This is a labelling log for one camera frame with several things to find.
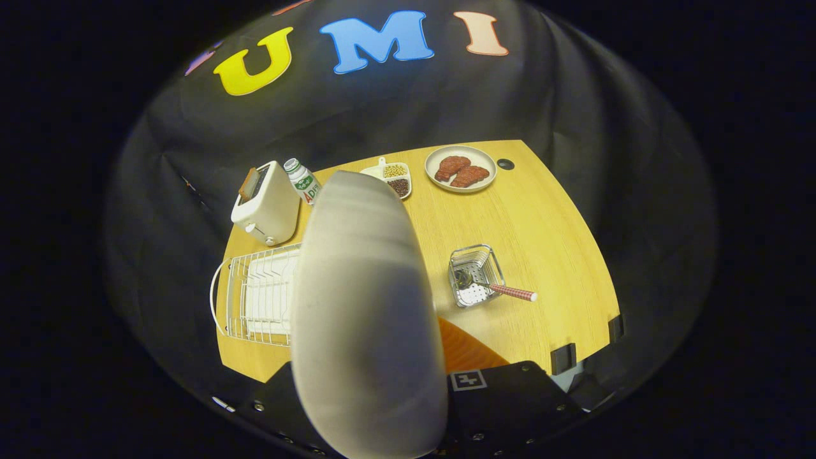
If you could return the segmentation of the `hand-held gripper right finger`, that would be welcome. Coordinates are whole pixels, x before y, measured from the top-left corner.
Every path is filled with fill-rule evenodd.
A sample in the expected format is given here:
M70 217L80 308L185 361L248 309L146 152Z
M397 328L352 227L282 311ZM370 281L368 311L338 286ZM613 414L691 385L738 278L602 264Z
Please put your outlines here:
M457 325L438 325L448 409L437 457L517 457L588 417L538 364L508 363Z

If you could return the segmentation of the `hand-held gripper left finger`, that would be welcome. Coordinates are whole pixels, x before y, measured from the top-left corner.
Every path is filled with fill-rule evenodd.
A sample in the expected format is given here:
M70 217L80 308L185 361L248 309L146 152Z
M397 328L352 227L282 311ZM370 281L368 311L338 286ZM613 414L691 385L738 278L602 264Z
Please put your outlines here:
M333 457L330 447L309 421L295 388L292 365L285 363L265 383L243 398L214 396L214 404L250 431L293 448L305 457Z

